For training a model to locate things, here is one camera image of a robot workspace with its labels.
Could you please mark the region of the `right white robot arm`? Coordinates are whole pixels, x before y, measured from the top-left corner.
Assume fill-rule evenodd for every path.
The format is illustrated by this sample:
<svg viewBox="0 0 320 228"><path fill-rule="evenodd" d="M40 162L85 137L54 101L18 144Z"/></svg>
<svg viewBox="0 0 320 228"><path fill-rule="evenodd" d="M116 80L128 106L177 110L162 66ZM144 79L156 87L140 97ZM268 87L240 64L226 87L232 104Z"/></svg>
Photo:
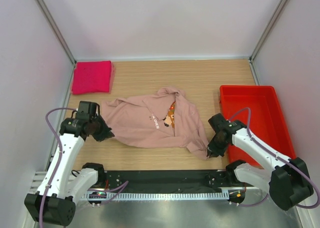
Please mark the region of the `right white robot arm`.
<svg viewBox="0 0 320 228"><path fill-rule="evenodd" d="M251 156L261 166L256 168L244 160L226 166L225 180L231 186L247 183L268 194L273 202L287 211L311 197L315 188L306 163L276 151L257 137L240 120L227 120L222 114L212 116L208 123L215 132L207 146L209 157L223 156L234 145Z"/></svg>

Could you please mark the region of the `dusty pink t shirt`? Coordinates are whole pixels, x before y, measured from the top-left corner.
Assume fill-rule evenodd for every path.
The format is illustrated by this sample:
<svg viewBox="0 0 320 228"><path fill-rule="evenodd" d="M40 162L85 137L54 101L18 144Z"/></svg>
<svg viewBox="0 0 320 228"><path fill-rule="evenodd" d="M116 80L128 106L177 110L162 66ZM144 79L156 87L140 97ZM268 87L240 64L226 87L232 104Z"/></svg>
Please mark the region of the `dusty pink t shirt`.
<svg viewBox="0 0 320 228"><path fill-rule="evenodd" d="M209 157L209 142L199 112L175 87L163 87L151 95L103 101L101 115L115 139L128 146L181 147L200 159Z"/></svg>

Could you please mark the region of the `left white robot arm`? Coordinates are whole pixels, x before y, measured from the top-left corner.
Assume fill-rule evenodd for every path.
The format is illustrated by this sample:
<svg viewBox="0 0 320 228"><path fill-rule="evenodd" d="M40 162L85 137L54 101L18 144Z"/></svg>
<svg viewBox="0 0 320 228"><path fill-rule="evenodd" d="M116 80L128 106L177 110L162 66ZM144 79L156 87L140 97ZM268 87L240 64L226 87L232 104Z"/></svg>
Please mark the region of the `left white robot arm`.
<svg viewBox="0 0 320 228"><path fill-rule="evenodd" d="M76 157L87 137L97 142L114 137L100 114L100 106L81 101L71 117L55 132L57 149L40 186L24 200L32 219L42 228L46 223L67 227L74 218L76 205L91 188L101 188L107 182L102 164L86 163L73 181L70 175Z"/></svg>

